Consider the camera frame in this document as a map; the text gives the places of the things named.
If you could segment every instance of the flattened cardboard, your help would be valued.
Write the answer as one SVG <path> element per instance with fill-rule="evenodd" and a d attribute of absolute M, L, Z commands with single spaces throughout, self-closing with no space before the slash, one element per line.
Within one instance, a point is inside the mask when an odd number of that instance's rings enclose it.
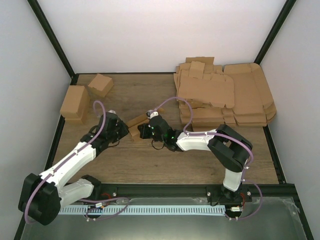
<path fill-rule="evenodd" d="M 196 79 L 202 79 L 204 76 L 205 65 L 205 63 L 200 61 L 192 61 L 188 76 Z"/>
<path fill-rule="evenodd" d="M 226 65 L 224 73 L 232 77 L 234 83 L 233 112 L 237 115 L 264 113 L 250 64 Z"/>
<path fill-rule="evenodd" d="M 179 65 L 180 70 L 189 70 L 189 69 L 190 69 L 190 66 L 191 66 L 191 62 L 190 62 L 190 63 L 181 63 L 181 64 Z"/>
<path fill-rule="evenodd" d="M 236 120 L 234 116 L 223 116 L 224 122 L 227 125 L 230 126 L 235 126 L 236 125 Z"/>
<path fill-rule="evenodd" d="M 223 74 L 224 72 L 222 71 L 222 65 L 213 66 L 213 73 L 214 74 Z"/>
<path fill-rule="evenodd" d="M 222 110 L 223 116 L 233 116 L 234 115 L 234 111 L 232 111 L 231 108 L 224 107 L 221 110 Z"/>
<path fill-rule="evenodd" d="M 173 80 L 174 80 L 175 89 L 178 90 L 178 74 L 177 73 L 173 74 Z"/>
<path fill-rule="evenodd" d="M 105 97 L 107 93 L 114 86 L 114 81 L 111 77 L 97 74 L 92 81 L 88 84 L 90 91 L 100 97 Z"/>
<path fill-rule="evenodd" d="M 271 120 L 274 119 L 274 116 L 276 115 L 277 113 L 277 109 L 276 109 L 276 105 L 275 103 L 271 104 L 270 107 L 266 108 L 264 110 L 265 112 L 265 115 L 266 115 L 266 120 L 267 122 L 269 123 Z"/>
<path fill-rule="evenodd" d="M 209 73 L 204 73 L 204 74 L 203 74 L 203 79 L 204 79 L 204 80 L 210 80 L 210 79 L 211 79 L 211 74 L 209 74 Z"/>
<path fill-rule="evenodd" d="M 181 70 L 181 76 L 189 76 L 189 70 L 185 70 L 185 69 L 182 69 Z"/>
<path fill-rule="evenodd" d="M 211 104 L 218 108 L 232 108 L 234 101 L 234 83 L 227 75 L 213 73 L 211 80 L 201 80 L 201 84 L 190 76 L 181 76 L 178 97 L 188 102 Z"/>
<path fill-rule="evenodd" d="M 210 73 L 213 73 L 213 72 L 214 72 L 214 66 L 213 65 L 206 64 L 204 66 L 204 71 L 203 71 L 204 74 L 210 74 Z"/>
<path fill-rule="evenodd" d="M 197 57 L 186 57 L 185 62 L 186 63 L 191 63 L 191 62 L 201 62 L 204 64 L 208 65 L 213 65 L 214 64 L 215 58 L 212 56 L 197 56 Z"/>
<path fill-rule="evenodd" d="M 246 115 L 234 115 L 237 123 L 248 124 L 248 123 L 267 123 L 267 118 L 265 113 L 257 114 L 246 114 Z"/>
<path fill-rule="evenodd" d="M 69 86 L 60 109 L 60 114 L 66 119 L 80 119 L 89 102 L 89 93 L 84 86 Z"/>
<path fill-rule="evenodd" d="M 250 63 L 252 74 L 254 76 L 256 88 L 259 91 L 263 108 L 267 109 L 274 103 L 268 82 L 262 68 L 256 63 Z"/>

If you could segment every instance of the cardboard flap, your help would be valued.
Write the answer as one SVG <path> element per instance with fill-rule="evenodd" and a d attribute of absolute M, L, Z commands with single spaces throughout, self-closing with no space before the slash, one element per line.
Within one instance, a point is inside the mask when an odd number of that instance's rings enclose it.
<path fill-rule="evenodd" d="M 197 56 L 197 57 L 186 57 L 185 62 L 186 63 L 191 63 L 191 62 L 201 62 L 204 64 L 208 65 L 213 65 L 214 64 L 215 58 L 213 56 Z"/>
<path fill-rule="evenodd" d="M 235 125 L 236 124 L 236 120 L 235 120 L 235 118 L 234 118 L 234 116 L 224 116 L 223 117 L 223 119 L 224 119 L 224 122 L 225 122 L 225 124 L 233 124 L 233 125 Z"/>
<path fill-rule="evenodd" d="M 231 64 L 224 66 L 224 74 L 245 74 L 251 73 L 252 69 L 249 63 Z"/>
<path fill-rule="evenodd" d="M 276 111 L 277 111 L 277 109 L 276 109 L 276 105 L 274 102 L 271 104 L 271 106 L 264 109 L 265 114 L 275 113 Z"/>
<path fill-rule="evenodd" d="M 190 66 L 191 66 L 191 62 L 190 63 L 181 63 L 179 66 L 180 66 L 180 70 L 189 70 Z"/>
<path fill-rule="evenodd" d="M 213 73 L 214 74 L 223 74 L 224 72 L 222 71 L 222 65 L 213 66 Z"/>
<path fill-rule="evenodd" d="M 234 106 L 233 80 L 222 74 L 214 74 L 211 80 L 203 79 L 201 84 L 190 76 L 181 76 L 178 97 L 188 102 L 211 104 L 213 107 Z"/>
<path fill-rule="evenodd" d="M 205 63 L 192 61 L 189 69 L 189 77 L 202 79 L 204 76 Z"/>
<path fill-rule="evenodd" d="M 222 114 L 223 116 L 233 116 L 234 115 L 234 111 L 232 111 L 232 109 L 230 108 L 222 108 Z"/>
<path fill-rule="evenodd" d="M 266 114 L 247 114 L 247 115 L 234 115 L 235 120 L 238 123 L 266 123 Z"/>
<path fill-rule="evenodd" d="M 260 93 L 263 108 L 266 109 L 274 102 L 268 82 L 262 68 L 256 63 L 250 63 L 252 74 L 254 76 L 255 85 Z"/>
<path fill-rule="evenodd" d="M 228 75 L 211 73 L 212 94 L 214 100 L 210 101 L 213 107 L 230 109 L 235 106 L 234 81 Z"/>
<path fill-rule="evenodd" d="M 209 74 L 209 73 L 204 73 L 204 74 L 203 74 L 203 79 L 204 79 L 204 80 L 210 80 L 210 79 L 211 79 L 211 74 Z"/>
<path fill-rule="evenodd" d="M 184 69 L 183 69 L 183 70 L 181 71 L 181 75 L 182 75 L 182 76 L 187 76 L 187 77 L 188 77 L 188 76 L 189 76 L 189 71 L 188 71 L 188 70 L 184 70 Z"/>
<path fill-rule="evenodd" d="M 204 65 L 204 71 L 203 71 L 204 74 L 210 74 L 210 73 L 213 73 L 213 72 L 214 72 L 214 66 L 213 65 L 210 65 L 210 64 Z"/>
<path fill-rule="evenodd" d="M 230 74 L 234 83 L 233 112 L 238 115 L 262 114 L 264 108 L 252 73 Z"/>
<path fill-rule="evenodd" d="M 134 119 L 131 119 L 130 121 L 128 121 L 126 123 L 126 125 L 128 126 L 128 128 L 131 128 L 133 127 L 134 125 L 137 125 L 137 124 L 140 124 L 141 122 L 147 120 L 147 115 L 144 113 L 144 114 L 141 114 L 137 117 L 135 117 Z"/>
<path fill-rule="evenodd" d="M 173 80 L 174 80 L 175 89 L 178 90 L 178 74 L 177 73 L 173 74 Z"/>

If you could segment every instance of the purple tube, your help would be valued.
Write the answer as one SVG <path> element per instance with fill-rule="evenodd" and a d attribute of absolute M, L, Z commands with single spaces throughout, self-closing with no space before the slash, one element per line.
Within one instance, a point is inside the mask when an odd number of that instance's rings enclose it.
<path fill-rule="evenodd" d="M 103 126 L 105 125 L 105 122 L 106 122 L 106 109 L 105 109 L 105 106 L 103 105 L 103 103 L 101 101 L 94 101 L 93 103 L 93 108 L 96 109 L 96 104 L 100 104 L 100 106 L 102 107 L 102 112 L 103 112 L 103 120 L 102 120 L 102 125 L 101 125 L 101 128 L 99 129 L 99 131 L 96 133 L 96 135 L 89 141 L 87 142 L 85 145 L 83 145 L 82 147 L 80 147 L 78 149 L 78 153 L 80 151 L 82 151 L 84 148 L 86 148 L 88 145 L 90 145 L 98 136 L 99 134 L 102 132 L 103 130 Z M 76 153 L 72 153 L 70 156 L 68 156 L 63 162 L 61 162 L 54 170 L 53 172 L 57 172 L 66 162 L 68 162 L 74 155 L 76 155 Z M 41 186 L 43 184 L 45 184 L 45 182 L 51 177 L 52 175 L 51 174 L 48 174 L 48 176 L 46 176 L 40 183 L 39 185 L 34 189 L 34 191 L 32 192 L 31 196 L 29 197 L 29 200 L 28 202 L 26 203 L 26 206 L 25 206 L 25 210 L 24 210 L 24 220 L 27 224 L 34 224 L 35 221 L 30 221 L 29 220 L 29 217 L 28 217 L 28 214 L 29 214 L 29 208 L 30 208 L 30 205 L 31 205 L 31 202 L 32 200 L 34 199 L 35 195 L 37 194 L 37 192 L 39 191 L 39 189 L 41 188 Z"/>

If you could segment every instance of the stack of cardboard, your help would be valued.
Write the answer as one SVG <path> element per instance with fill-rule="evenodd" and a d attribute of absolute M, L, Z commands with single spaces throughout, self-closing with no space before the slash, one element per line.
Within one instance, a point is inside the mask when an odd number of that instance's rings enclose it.
<path fill-rule="evenodd" d="M 214 57 L 187 57 L 173 75 L 177 97 L 193 108 L 194 131 L 229 126 L 266 126 L 276 106 L 258 64 L 214 65 Z M 179 101 L 181 122 L 190 120 L 187 104 Z"/>
<path fill-rule="evenodd" d="M 113 86 L 111 77 L 97 74 L 87 87 L 93 94 L 105 97 Z M 68 123 L 85 124 L 89 103 L 90 97 L 85 86 L 69 86 L 60 113 Z"/>

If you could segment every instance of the black metal frame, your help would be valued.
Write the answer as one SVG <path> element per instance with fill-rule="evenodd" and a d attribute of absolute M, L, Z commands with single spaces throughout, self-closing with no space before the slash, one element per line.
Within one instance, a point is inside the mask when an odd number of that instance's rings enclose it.
<path fill-rule="evenodd" d="M 47 34 L 50 42 L 52 43 L 54 49 L 56 50 L 60 60 L 62 61 L 65 69 L 70 75 L 71 85 L 76 85 L 79 74 L 75 74 L 73 71 L 61 45 L 59 44 L 58 39 L 56 38 L 52 28 L 50 27 L 49 22 L 46 19 L 45 14 L 43 13 L 37 0 L 28 0 L 34 14 L 38 18 L 41 26 L 43 27 L 45 33 Z M 279 13 L 272 29 L 270 30 L 265 42 L 263 43 L 261 50 L 259 51 L 255 63 L 260 64 L 264 56 L 266 55 L 269 47 L 271 46 L 273 40 L 275 39 L 277 33 L 279 32 L 281 26 L 285 22 L 290 10 L 294 6 L 296 0 L 287 0 Z M 112 74 L 129 74 L 129 73 L 112 73 Z M 172 74 L 172 72 L 134 72 L 130 74 Z M 52 166 L 56 151 L 59 145 L 60 137 L 64 128 L 65 120 L 61 116 L 58 122 L 58 126 L 54 135 L 52 146 L 49 152 L 49 156 L 45 165 L 45 169 L 48 169 Z M 269 127 L 266 126 L 263 128 L 266 141 L 270 150 L 274 168 L 277 174 L 279 184 L 259 184 L 262 194 L 266 197 L 292 197 L 295 205 L 299 208 L 299 217 L 303 224 L 303 229 L 308 240 L 313 240 L 313 236 L 306 219 L 304 210 L 300 203 L 299 196 L 294 184 L 289 184 L 286 182 L 284 172 L 281 167 L 281 163 L 278 158 L 278 154 L 272 140 L 272 136 L 269 130 Z M 145 198 L 145 197 L 203 197 L 207 198 L 208 189 L 220 188 L 218 184 L 103 184 L 102 190 L 114 193 L 116 192 L 118 197 L 129 197 L 129 198 Z M 252 197 L 258 197 L 259 192 L 257 191 L 254 185 L 246 185 L 251 192 Z M 25 227 L 25 220 L 22 217 L 20 224 L 18 226 L 15 240 L 20 240 L 23 234 Z"/>

